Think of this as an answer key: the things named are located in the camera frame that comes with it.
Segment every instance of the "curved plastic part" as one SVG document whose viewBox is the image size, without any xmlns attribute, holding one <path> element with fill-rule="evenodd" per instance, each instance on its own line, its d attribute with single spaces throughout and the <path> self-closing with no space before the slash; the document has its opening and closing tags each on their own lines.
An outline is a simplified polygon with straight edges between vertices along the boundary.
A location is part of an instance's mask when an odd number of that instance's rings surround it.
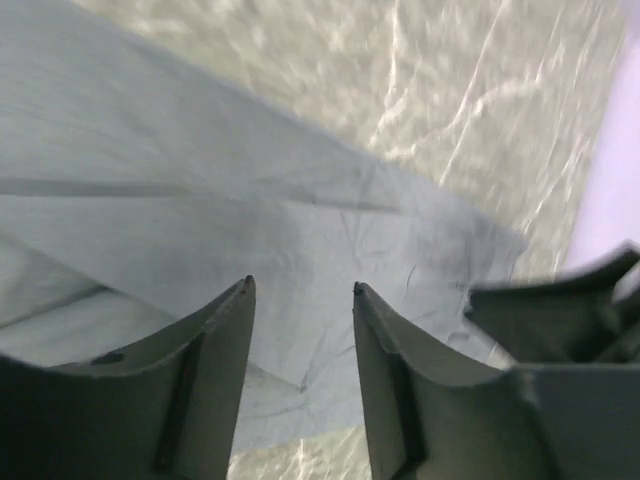
<svg viewBox="0 0 640 480">
<path fill-rule="evenodd" d="M 226 478 L 254 310 L 248 277 L 86 363 L 0 357 L 0 478 Z"/>
<path fill-rule="evenodd" d="M 572 278 L 476 289 L 466 315 L 519 362 L 632 361 L 640 290 L 620 301 L 613 300 L 613 291 L 639 261 L 640 253 L 629 247 Z"/>
<path fill-rule="evenodd" d="M 638 365 L 494 370 L 356 285 L 373 480 L 628 480 L 640 471 Z"/>
<path fill-rule="evenodd" d="M 373 480 L 549 480 L 517 383 L 357 285 L 354 326 Z"/>
</svg>

